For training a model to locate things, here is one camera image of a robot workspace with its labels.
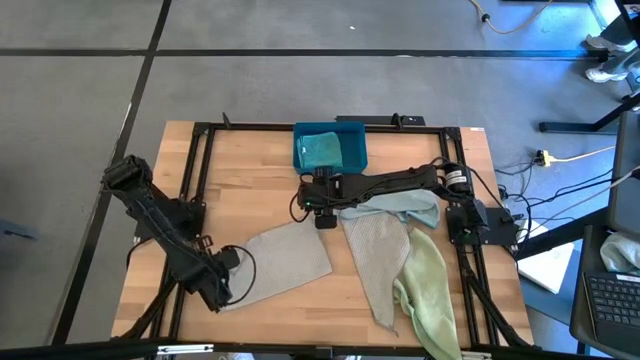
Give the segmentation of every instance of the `sneaker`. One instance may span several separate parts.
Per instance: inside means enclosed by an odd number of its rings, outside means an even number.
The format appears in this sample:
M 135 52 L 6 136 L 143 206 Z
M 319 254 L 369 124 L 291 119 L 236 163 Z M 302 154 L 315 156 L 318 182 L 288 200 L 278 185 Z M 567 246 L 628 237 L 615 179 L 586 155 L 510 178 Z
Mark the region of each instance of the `sneaker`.
M 587 79 L 595 82 L 595 83 L 603 83 L 609 80 L 612 81 L 620 81 L 624 80 L 627 77 L 628 73 L 624 74 L 609 74 L 602 71 L 602 65 L 597 68 L 589 69 L 585 72 L 587 75 Z
M 587 35 L 585 39 L 587 44 L 595 49 L 607 49 L 609 51 L 625 51 L 627 48 L 624 45 L 614 44 L 609 40 L 605 40 L 602 36 Z

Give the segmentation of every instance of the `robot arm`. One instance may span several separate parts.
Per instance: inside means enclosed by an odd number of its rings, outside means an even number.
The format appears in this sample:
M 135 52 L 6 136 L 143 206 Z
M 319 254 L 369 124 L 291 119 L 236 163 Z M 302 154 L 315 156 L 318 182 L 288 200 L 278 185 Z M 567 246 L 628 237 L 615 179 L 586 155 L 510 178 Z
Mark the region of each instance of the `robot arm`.
M 445 176 L 438 176 L 438 170 L 443 170 Z M 462 207 L 464 211 L 456 221 L 461 231 L 482 232 L 487 229 L 486 209 L 473 197 L 468 178 L 466 167 L 449 162 L 374 176 L 333 175 L 331 168 L 317 168 L 311 182 L 301 176 L 298 206 L 307 212 L 313 211 L 316 228 L 331 229 L 337 226 L 333 210 L 356 207 L 376 195 L 425 189 Z

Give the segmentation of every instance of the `light blue towel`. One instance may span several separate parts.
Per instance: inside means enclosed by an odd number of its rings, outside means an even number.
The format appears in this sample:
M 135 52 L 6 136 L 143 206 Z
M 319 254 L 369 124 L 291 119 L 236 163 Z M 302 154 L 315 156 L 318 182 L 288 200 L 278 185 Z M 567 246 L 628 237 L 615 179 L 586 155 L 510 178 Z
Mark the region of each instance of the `light blue towel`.
M 342 210 L 340 218 L 349 220 L 381 212 L 391 213 L 403 223 L 408 222 L 409 218 L 414 218 L 432 229 L 435 229 L 440 220 L 438 197 L 428 190 L 374 196 L 356 208 Z
M 296 141 L 298 160 L 303 169 L 320 166 L 342 167 L 340 139 L 334 132 L 305 135 Z
M 600 247 L 600 257 L 608 271 L 640 276 L 640 241 L 631 236 L 620 232 L 609 235 Z

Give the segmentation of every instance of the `desk leg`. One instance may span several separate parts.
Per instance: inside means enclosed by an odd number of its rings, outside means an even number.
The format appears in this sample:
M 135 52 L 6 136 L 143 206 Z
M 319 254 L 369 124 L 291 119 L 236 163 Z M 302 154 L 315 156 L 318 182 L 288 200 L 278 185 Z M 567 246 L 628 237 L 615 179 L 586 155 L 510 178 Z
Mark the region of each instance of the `desk leg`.
M 620 106 L 613 109 L 610 113 L 593 124 L 541 122 L 538 124 L 538 128 L 540 132 L 550 133 L 615 135 L 618 132 L 617 124 L 611 126 L 607 125 L 617 121 L 623 112 L 631 110 L 638 104 L 640 104 L 640 93 L 634 95 L 628 100 L 625 100 Z
M 526 259 L 530 256 L 549 251 L 556 246 L 582 239 L 585 226 L 605 224 L 606 217 L 607 208 L 604 207 L 589 215 L 585 215 L 553 230 L 547 231 L 546 233 L 534 236 L 530 238 L 524 246 L 520 245 L 521 249 L 516 256 L 516 260 Z

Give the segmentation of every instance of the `white cable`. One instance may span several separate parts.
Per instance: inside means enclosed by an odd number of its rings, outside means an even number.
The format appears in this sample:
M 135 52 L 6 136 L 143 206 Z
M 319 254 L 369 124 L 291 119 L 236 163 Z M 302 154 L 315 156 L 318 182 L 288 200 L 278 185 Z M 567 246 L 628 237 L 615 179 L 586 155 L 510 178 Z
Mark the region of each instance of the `white cable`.
M 611 190 L 611 189 L 613 189 L 614 187 L 616 187 L 616 186 L 620 185 L 620 183 L 622 183 L 623 181 L 625 181 L 625 180 L 627 180 L 628 178 L 630 178 L 634 171 L 639 170 L 639 169 L 640 169 L 640 166 L 636 166 L 635 168 L 633 168 L 633 170 L 629 171 L 629 172 L 628 172 L 628 173 L 626 173 L 623 177 L 621 177 L 620 179 L 618 179 L 617 181 L 615 181 L 615 182 L 613 182 L 611 185 L 609 185 L 606 189 L 600 190 L 600 191 L 598 191 L 597 193 L 595 193 L 595 194 L 593 194 L 593 195 L 591 195 L 591 196 L 587 197 L 586 199 L 581 200 L 581 201 L 578 201 L 577 203 L 575 203 L 575 204 L 573 204 L 573 205 L 569 206 L 568 208 L 566 208 L 566 209 L 564 209 L 564 210 L 562 210 L 562 211 L 557 212 L 557 213 L 556 213 L 556 214 L 554 214 L 553 216 L 550 216 L 550 217 L 549 217 L 546 221 L 544 221 L 542 224 L 540 224 L 540 225 L 536 226 L 536 228 L 535 228 L 535 229 L 531 230 L 531 233 L 535 232 L 536 230 L 538 230 L 540 227 L 542 227 L 544 224 L 548 223 L 549 221 L 554 220 L 556 216 L 558 216 L 558 215 L 560 215 L 560 214 L 564 213 L 565 211 L 571 210 L 571 209 L 573 209 L 574 207 L 576 207 L 576 206 L 578 206 L 578 205 L 580 205 L 580 204 L 582 204 L 582 203 L 585 203 L 585 202 L 587 202 L 587 201 L 589 201 L 589 200 L 593 199 L 594 197 L 596 197 L 596 196 L 598 196 L 598 195 L 602 194 L 603 192 L 608 191 L 608 190 Z
M 586 153 L 586 154 L 570 157 L 570 158 L 567 158 L 567 159 L 558 159 L 558 158 L 555 158 L 555 157 L 549 155 L 549 162 L 569 162 L 569 161 L 574 161 L 574 160 L 580 160 L 580 159 L 584 159 L 586 157 L 589 157 L 591 155 L 599 154 L 601 152 L 604 152 L 604 151 L 607 151 L 607 150 L 611 150 L 611 149 L 615 149 L 615 148 L 616 148 L 615 145 L 607 146 L 604 149 L 592 151 L 592 152 L 589 152 L 589 153 Z
M 518 31 L 518 30 L 520 30 L 520 29 L 524 28 L 525 26 L 527 26 L 527 25 L 531 24 L 531 23 L 533 22 L 533 20 L 535 20 L 535 19 L 538 17 L 538 15 L 542 14 L 542 12 L 544 11 L 544 9 L 546 9 L 546 8 L 547 8 L 547 6 L 551 5 L 551 3 L 553 2 L 553 0 L 549 0 L 549 1 L 547 1 L 547 3 L 546 3 L 546 4 L 544 4 L 544 6 L 543 6 L 540 10 L 538 10 L 538 12 L 536 12 L 535 14 L 533 14 L 533 16 L 531 16 L 527 21 L 525 21 L 524 23 L 520 24 L 520 26 L 518 26 L 518 27 L 516 27 L 516 28 L 514 28 L 514 29 L 511 29 L 511 30 L 504 30 L 504 31 L 503 31 L 503 30 L 499 30 L 499 29 L 497 29 L 495 26 L 493 26 L 493 24 L 491 23 L 491 20 L 489 19 L 489 14 L 487 14 L 487 13 L 482 9 L 482 6 L 480 6 L 480 4 L 478 4 L 478 2 L 477 2 L 477 1 L 475 1 L 475 0 L 469 0 L 469 1 L 473 4 L 473 6 L 475 6 L 475 7 L 476 7 L 476 9 L 478 10 L 478 12 L 480 13 L 480 19 L 481 19 L 483 22 L 486 22 L 486 23 L 487 23 L 487 25 L 489 25 L 489 27 L 491 28 L 491 30 L 493 30 L 495 33 L 500 34 L 500 35 L 507 35 L 507 34 L 511 34 L 511 33 L 513 33 L 513 32 L 516 32 L 516 31 Z

